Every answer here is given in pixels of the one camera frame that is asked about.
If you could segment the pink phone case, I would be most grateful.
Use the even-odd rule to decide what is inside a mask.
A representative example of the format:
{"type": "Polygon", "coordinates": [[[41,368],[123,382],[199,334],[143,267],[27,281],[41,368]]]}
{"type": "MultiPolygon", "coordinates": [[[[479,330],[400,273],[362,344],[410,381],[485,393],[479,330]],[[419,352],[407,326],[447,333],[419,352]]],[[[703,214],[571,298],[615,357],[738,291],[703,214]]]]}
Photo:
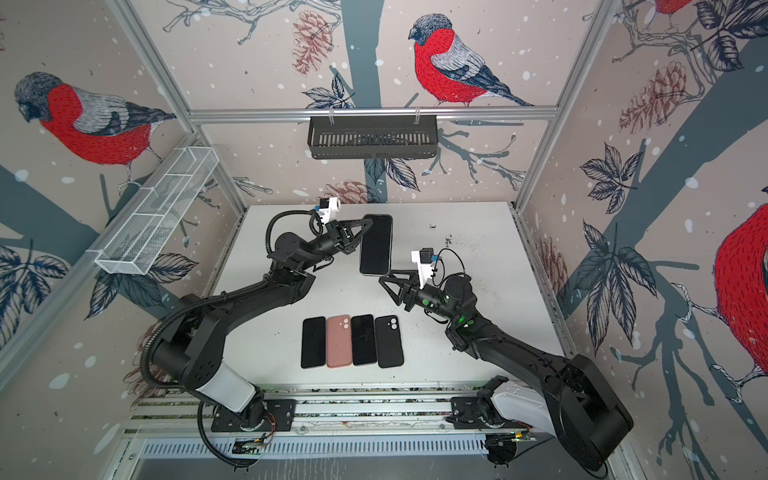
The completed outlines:
{"type": "Polygon", "coordinates": [[[340,315],[326,320],[326,365],[340,368],[353,362],[351,317],[340,315]]]}

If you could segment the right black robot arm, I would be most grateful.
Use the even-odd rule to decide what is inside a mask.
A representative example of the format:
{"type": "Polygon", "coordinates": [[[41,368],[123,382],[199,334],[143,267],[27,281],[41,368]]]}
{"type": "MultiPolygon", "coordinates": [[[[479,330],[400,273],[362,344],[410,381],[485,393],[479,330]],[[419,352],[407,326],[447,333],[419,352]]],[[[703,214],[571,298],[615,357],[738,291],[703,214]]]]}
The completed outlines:
{"type": "Polygon", "coordinates": [[[455,350],[500,367],[540,394],[554,435],[583,469],[600,470],[634,427],[593,361],[547,353],[505,333],[477,310],[468,275],[452,274],[434,286],[422,284],[415,270],[394,270],[378,282],[405,310],[419,306],[445,320],[455,350]]]}

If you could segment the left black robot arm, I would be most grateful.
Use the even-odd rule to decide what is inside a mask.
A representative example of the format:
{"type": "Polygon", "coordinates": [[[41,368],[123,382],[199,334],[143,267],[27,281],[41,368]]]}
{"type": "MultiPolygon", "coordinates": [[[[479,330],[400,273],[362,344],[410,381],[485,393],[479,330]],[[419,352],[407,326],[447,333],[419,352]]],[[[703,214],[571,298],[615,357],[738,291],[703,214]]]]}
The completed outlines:
{"type": "Polygon", "coordinates": [[[262,391],[223,360],[228,335],[271,310],[302,300],[314,273],[349,255],[373,226],[370,219],[329,220],[289,210],[267,224],[269,271],[255,284],[198,299],[167,315],[147,340],[139,361],[143,380],[158,389],[182,389],[244,418],[262,416],[262,391]]]}

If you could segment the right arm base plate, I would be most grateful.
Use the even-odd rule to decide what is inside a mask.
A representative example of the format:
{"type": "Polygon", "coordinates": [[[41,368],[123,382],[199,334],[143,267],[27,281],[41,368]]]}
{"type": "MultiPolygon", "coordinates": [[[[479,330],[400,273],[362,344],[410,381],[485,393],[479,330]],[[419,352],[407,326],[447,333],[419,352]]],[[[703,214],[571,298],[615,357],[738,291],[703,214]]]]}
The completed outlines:
{"type": "Polygon", "coordinates": [[[455,429],[531,429],[529,424],[517,420],[504,420],[501,417],[488,419],[476,397],[452,397],[449,414],[444,420],[455,429]]]}

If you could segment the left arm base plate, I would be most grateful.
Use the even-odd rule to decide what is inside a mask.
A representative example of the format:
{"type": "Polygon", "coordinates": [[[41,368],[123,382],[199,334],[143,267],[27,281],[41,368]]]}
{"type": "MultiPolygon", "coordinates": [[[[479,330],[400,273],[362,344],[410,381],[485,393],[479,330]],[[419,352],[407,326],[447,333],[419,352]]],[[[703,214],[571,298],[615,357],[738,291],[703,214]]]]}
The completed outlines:
{"type": "Polygon", "coordinates": [[[292,428],[297,402],[293,399],[263,400],[248,407],[244,413],[232,413],[216,407],[211,430],[215,433],[289,432],[292,428]]]}

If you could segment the white mesh wall tray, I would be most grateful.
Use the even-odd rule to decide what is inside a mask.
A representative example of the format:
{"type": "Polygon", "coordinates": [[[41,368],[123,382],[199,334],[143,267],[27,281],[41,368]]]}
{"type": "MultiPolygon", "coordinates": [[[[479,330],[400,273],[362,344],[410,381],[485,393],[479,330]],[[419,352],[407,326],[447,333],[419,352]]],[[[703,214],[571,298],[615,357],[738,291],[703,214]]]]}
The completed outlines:
{"type": "Polygon", "coordinates": [[[96,265],[108,274],[147,274],[218,164],[211,147],[175,150],[159,179],[140,189],[138,205],[99,250],[96,265]]]}

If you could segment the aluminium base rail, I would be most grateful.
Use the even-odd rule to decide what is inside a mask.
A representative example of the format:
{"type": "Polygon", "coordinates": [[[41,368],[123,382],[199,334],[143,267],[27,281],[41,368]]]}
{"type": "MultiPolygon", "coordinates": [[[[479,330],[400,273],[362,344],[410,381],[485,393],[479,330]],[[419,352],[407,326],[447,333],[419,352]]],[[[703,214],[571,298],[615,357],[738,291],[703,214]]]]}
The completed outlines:
{"type": "Polygon", "coordinates": [[[564,417],[556,409],[550,414],[546,402],[532,389],[508,381],[495,390],[498,406],[482,400],[477,388],[391,388],[275,390],[264,400],[293,399],[297,402],[292,428],[295,435],[360,433],[437,433],[455,429],[444,418],[452,397],[476,397],[488,419],[517,420],[534,431],[554,432],[553,422],[564,417]]]}

